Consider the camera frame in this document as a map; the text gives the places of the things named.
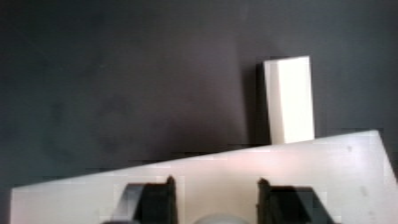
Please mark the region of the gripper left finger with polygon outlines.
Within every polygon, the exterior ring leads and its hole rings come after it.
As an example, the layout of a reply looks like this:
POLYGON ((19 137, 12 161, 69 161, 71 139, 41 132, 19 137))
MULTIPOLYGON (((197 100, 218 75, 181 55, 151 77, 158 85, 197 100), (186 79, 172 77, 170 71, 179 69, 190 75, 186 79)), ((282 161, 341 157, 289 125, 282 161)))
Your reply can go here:
POLYGON ((128 184, 115 210, 112 224, 177 224, 176 181, 128 184))

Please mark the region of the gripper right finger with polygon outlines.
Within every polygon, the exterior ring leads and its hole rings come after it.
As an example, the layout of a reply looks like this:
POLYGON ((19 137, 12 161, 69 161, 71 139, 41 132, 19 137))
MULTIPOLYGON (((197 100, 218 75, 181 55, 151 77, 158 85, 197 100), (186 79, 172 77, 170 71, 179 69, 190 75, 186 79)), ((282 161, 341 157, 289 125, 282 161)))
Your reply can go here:
POLYGON ((257 181, 257 224, 336 224, 311 187, 257 181))

